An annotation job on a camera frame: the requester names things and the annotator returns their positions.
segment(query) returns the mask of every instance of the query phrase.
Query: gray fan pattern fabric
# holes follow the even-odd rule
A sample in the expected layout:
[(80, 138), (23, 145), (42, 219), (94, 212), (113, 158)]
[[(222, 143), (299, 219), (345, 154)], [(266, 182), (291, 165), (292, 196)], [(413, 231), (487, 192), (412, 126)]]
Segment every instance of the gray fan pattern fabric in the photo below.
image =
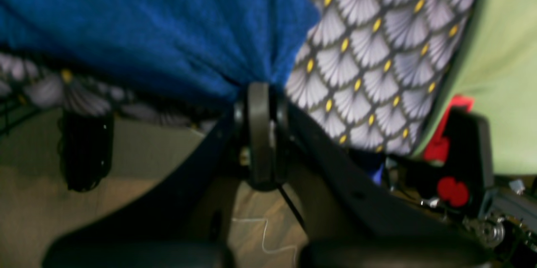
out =
[(342, 146), (410, 153), (474, 0), (313, 1), (287, 94)]

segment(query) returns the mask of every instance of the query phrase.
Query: patterned fabric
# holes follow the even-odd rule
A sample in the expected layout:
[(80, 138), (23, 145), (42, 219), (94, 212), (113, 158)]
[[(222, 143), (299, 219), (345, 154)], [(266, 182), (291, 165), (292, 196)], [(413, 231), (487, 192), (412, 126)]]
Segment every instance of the patterned fabric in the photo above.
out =
[(342, 146), (410, 153), (474, 0), (313, 1), (291, 100)]
[[(313, 1), (322, 19), (297, 54), (287, 84), (291, 100), (342, 146), (410, 153), (474, 0)], [(203, 130), (219, 115), (71, 71), (80, 69), (0, 52), (0, 99), (11, 94), (41, 109)]]

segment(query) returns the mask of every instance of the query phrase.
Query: floor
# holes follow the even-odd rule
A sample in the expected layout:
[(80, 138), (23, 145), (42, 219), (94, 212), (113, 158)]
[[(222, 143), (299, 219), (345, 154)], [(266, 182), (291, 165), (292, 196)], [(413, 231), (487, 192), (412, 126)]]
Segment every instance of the floor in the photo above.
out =
[[(38, 268), (53, 239), (144, 194), (203, 139), (186, 129), (118, 120), (111, 174), (96, 190), (73, 193), (59, 173), (59, 116), (44, 113), (0, 141), (0, 268)], [(291, 268), (306, 242), (277, 192), (240, 186), (229, 236), (240, 268)]]

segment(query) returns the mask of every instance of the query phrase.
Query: black cable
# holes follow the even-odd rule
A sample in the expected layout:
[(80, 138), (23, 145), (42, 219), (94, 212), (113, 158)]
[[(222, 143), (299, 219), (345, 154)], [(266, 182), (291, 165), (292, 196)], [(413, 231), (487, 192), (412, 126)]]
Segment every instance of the black cable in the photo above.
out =
[(287, 192), (285, 192), (284, 187), (281, 186), (281, 185), (278, 185), (278, 191), (280, 192), (282, 197), (284, 197), (285, 202), (289, 205), (289, 208), (293, 212), (293, 215), (295, 216), (295, 218), (297, 219), (297, 221), (299, 222), (300, 226), (302, 227), (302, 229), (305, 232), (304, 219), (302, 218), (302, 215), (299, 213), (299, 210), (293, 204), (293, 201), (291, 201), (291, 199), (289, 198), (289, 195), (287, 195)]

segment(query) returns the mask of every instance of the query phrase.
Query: blue fabric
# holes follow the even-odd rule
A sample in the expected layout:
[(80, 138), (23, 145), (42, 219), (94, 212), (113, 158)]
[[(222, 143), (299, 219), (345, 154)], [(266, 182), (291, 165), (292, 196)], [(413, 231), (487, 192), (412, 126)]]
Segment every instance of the blue fabric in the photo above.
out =
[(309, 0), (0, 0), (0, 44), (223, 107), (252, 81), (283, 87), (317, 19)]

